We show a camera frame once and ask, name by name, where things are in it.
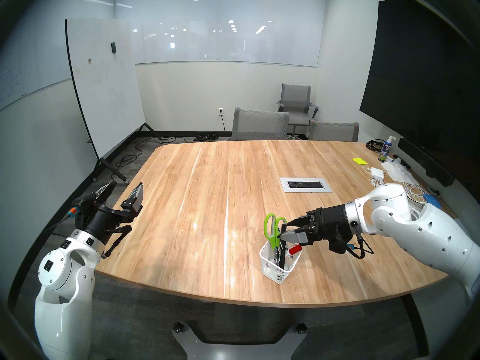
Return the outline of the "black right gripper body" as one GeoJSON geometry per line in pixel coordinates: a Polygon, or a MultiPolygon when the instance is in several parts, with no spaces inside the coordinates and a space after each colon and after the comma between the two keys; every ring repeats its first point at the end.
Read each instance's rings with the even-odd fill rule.
{"type": "Polygon", "coordinates": [[[347,218],[346,205],[319,207],[307,212],[311,217],[309,240],[326,240],[335,245],[350,243],[353,232],[347,218]]]}

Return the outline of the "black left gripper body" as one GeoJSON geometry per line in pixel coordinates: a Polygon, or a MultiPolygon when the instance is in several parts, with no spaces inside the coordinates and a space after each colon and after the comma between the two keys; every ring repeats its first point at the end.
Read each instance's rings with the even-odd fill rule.
{"type": "Polygon", "coordinates": [[[119,233],[121,236],[118,240],[122,240],[124,236],[128,235],[131,228],[124,226],[121,227],[120,231],[117,229],[120,224],[130,222],[130,208],[123,207],[122,210],[114,210],[105,205],[96,205],[82,230],[96,238],[102,244],[107,244],[112,234],[119,233]]]}

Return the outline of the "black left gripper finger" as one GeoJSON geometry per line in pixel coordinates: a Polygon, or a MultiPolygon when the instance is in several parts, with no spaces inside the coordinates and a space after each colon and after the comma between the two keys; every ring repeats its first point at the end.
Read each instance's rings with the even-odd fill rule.
{"type": "Polygon", "coordinates": [[[126,212],[127,215],[124,215],[126,218],[136,218],[141,212],[143,206],[143,183],[140,182],[130,193],[129,197],[121,203],[121,208],[123,212],[126,212]]]}
{"type": "Polygon", "coordinates": [[[110,183],[104,185],[95,192],[95,208],[106,207],[106,202],[110,195],[113,193],[116,185],[116,181],[111,181],[110,183]]]}

